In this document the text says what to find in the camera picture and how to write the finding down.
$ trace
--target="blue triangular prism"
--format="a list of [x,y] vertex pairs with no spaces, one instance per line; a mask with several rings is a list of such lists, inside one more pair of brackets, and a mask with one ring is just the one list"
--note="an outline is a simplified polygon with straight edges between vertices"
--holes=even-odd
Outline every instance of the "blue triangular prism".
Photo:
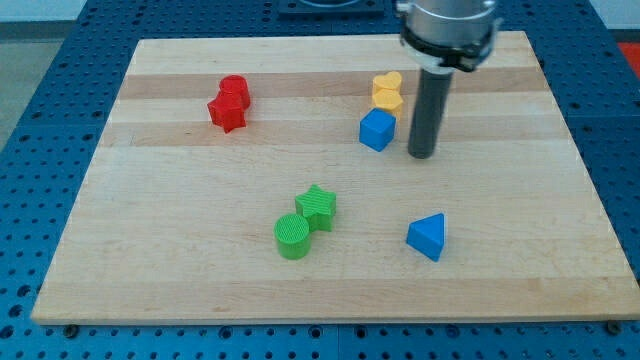
[[409,225],[407,244],[433,261],[440,260],[445,242],[445,217],[443,213],[429,216]]

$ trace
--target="toy block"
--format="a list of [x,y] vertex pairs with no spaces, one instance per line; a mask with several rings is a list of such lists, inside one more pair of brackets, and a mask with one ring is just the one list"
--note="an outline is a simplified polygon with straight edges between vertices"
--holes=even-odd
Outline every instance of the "toy block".
[[220,80],[220,91],[232,94],[239,94],[242,99],[242,107],[246,110],[251,105],[249,96],[249,86],[247,80],[240,75],[229,75]]
[[375,94],[382,89],[394,90],[400,92],[400,86],[402,85],[402,74],[397,71],[391,71],[384,75],[378,75],[373,78],[373,91],[371,94]]
[[311,249],[309,223],[298,214],[287,214],[278,219],[273,234],[278,243],[278,252],[285,259],[301,259]]
[[396,119],[402,116],[402,96],[395,90],[382,89],[371,96],[371,106],[393,115]]
[[439,213],[409,225],[407,244],[437,262],[445,243],[445,216]]
[[375,151],[382,151],[393,140],[396,119],[380,109],[372,109],[360,120],[360,142]]
[[225,133],[245,127],[244,108],[239,94],[218,92],[218,96],[207,104],[214,125],[220,126]]
[[336,214],[336,194],[311,185],[309,191],[296,196],[296,213],[309,222],[309,230],[331,231]]

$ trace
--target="green cylinder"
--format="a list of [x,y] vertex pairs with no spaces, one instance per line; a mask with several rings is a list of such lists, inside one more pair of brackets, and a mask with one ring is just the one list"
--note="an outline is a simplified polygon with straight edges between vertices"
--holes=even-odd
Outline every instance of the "green cylinder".
[[285,259],[301,259],[311,249],[309,222],[301,215],[287,214],[278,219],[273,234],[278,243],[278,252]]

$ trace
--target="yellow block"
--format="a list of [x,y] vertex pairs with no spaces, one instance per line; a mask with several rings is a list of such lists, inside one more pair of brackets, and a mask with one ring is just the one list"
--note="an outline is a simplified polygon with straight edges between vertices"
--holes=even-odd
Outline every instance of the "yellow block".
[[373,78],[373,91],[371,94],[375,94],[382,89],[400,92],[400,85],[402,85],[402,74],[397,71],[378,75]]
[[382,89],[371,97],[371,106],[383,110],[400,121],[402,116],[402,96],[396,90]]

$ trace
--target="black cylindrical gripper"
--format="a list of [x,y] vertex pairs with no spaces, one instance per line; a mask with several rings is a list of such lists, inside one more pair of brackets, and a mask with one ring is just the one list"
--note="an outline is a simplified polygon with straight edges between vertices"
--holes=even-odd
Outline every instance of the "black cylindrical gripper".
[[418,159],[433,155],[449,94],[452,74],[432,74],[420,70],[416,106],[409,133],[409,154]]

